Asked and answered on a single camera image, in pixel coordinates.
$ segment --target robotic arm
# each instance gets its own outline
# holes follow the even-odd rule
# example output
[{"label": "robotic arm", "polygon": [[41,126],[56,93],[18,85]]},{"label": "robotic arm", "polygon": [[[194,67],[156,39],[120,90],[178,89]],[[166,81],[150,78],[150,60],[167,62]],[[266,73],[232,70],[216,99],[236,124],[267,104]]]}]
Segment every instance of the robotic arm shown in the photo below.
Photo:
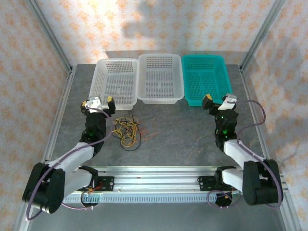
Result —
[{"label": "robotic arm", "polygon": [[247,148],[235,133],[238,113],[236,96],[227,94],[223,104],[213,102],[210,95],[203,99],[203,108],[215,117],[216,146],[236,161],[241,171],[235,167],[220,167],[215,174],[216,185],[229,185],[243,192],[249,205],[277,203],[282,185],[278,165],[274,160],[266,160]]},{"label": "robotic arm", "polygon": [[[29,203],[30,197],[34,193],[32,205],[47,213],[54,213],[67,195],[80,188],[86,186],[94,188],[99,184],[97,170],[79,166],[93,158],[103,146],[103,141],[98,141],[106,136],[106,115],[111,116],[116,109],[112,97],[108,97],[108,107],[109,109],[102,109],[99,97],[90,98],[81,105],[81,111],[87,116],[87,119],[79,143],[58,159],[48,164],[37,163],[33,167],[23,194],[23,201],[26,204]],[[57,163],[58,165],[50,171],[50,168]],[[48,170],[50,172],[35,192],[36,185]]]}]

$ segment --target patterned wallpaper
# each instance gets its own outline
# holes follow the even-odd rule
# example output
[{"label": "patterned wallpaper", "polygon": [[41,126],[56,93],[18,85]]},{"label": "patterned wallpaper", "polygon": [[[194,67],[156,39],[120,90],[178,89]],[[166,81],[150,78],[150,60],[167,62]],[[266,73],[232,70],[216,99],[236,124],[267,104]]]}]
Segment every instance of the patterned wallpaper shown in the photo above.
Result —
[{"label": "patterned wallpaper", "polygon": [[266,143],[276,158],[304,231],[308,231],[308,11],[287,0],[245,72],[265,107]]},{"label": "patterned wallpaper", "polygon": [[162,52],[241,64],[274,0],[38,0],[71,65]]},{"label": "patterned wallpaper", "polygon": [[25,0],[0,4],[0,230],[12,230],[67,75]]}]

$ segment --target turquoise basket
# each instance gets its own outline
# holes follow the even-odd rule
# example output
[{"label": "turquoise basket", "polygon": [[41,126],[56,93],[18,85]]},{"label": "turquoise basket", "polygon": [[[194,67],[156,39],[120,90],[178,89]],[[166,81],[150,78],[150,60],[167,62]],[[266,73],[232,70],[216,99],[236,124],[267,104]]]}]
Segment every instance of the turquoise basket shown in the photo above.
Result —
[{"label": "turquoise basket", "polygon": [[182,57],[185,98],[189,106],[202,106],[210,94],[215,103],[233,93],[223,57],[218,55],[184,55]]}]

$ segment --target white plastic basket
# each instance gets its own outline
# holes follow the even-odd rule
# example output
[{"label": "white plastic basket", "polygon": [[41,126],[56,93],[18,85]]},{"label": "white plastic basket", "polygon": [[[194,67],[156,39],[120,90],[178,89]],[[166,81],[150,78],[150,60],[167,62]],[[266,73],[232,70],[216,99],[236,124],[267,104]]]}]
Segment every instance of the white plastic basket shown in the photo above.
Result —
[{"label": "white plastic basket", "polygon": [[102,59],[97,62],[89,97],[100,96],[103,107],[112,96],[116,110],[131,110],[137,102],[138,60]]},{"label": "white plastic basket", "polygon": [[139,56],[138,99],[144,103],[176,103],[184,97],[181,58],[177,54]]}]

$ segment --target floral wallpaper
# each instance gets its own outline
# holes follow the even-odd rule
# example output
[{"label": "floral wallpaper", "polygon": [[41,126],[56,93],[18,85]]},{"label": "floral wallpaper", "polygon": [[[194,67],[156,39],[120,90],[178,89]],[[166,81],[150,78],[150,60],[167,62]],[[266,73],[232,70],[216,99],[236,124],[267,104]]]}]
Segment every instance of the floral wallpaper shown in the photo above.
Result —
[{"label": "floral wallpaper", "polygon": [[244,73],[267,112],[269,153],[286,176],[300,225],[308,231],[308,11],[287,0]]},{"label": "floral wallpaper", "polygon": [[241,64],[274,0],[37,0],[71,65],[150,52]]},{"label": "floral wallpaper", "polygon": [[10,231],[67,71],[25,0],[2,0],[0,15],[0,230]]}]

